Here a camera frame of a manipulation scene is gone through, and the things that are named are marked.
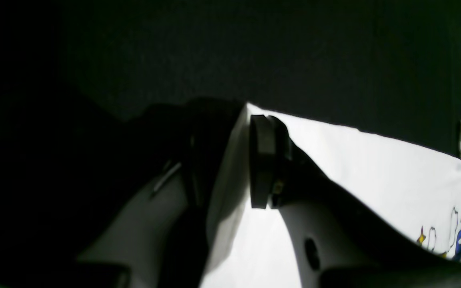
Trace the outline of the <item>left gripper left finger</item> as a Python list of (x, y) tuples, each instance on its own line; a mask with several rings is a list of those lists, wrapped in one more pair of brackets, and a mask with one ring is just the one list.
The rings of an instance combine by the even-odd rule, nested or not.
[(80, 256), (76, 288), (199, 288), (218, 266), (216, 244), (242, 197), (243, 106), (197, 100), (172, 164), (121, 209)]

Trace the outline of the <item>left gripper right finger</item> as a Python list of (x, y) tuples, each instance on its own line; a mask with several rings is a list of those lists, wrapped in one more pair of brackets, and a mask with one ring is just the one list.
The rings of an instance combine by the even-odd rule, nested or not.
[(277, 209), (304, 288), (461, 288), (461, 262), (402, 236), (330, 180), (274, 116), (249, 124), (252, 208)]

